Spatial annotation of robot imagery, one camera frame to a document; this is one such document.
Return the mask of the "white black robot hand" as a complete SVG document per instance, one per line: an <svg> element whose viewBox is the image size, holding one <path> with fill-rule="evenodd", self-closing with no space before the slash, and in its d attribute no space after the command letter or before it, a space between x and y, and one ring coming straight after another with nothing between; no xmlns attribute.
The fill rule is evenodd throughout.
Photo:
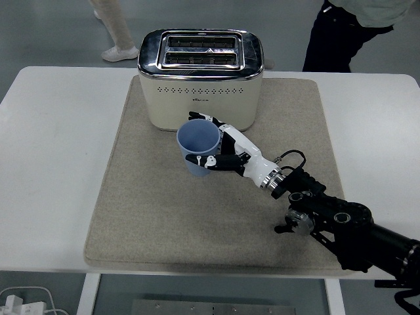
<svg viewBox="0 0 420 315"><path fill-rule="evenodd" d="M188 154L185 158L193 164L210 171L235 171L250 178L260 188L274 191L285 178L280 167L263 157L260 149L242 132L217 118L190 112L189 120L203 119L217 126L221 135L220 152L216 155Z"/></svg>

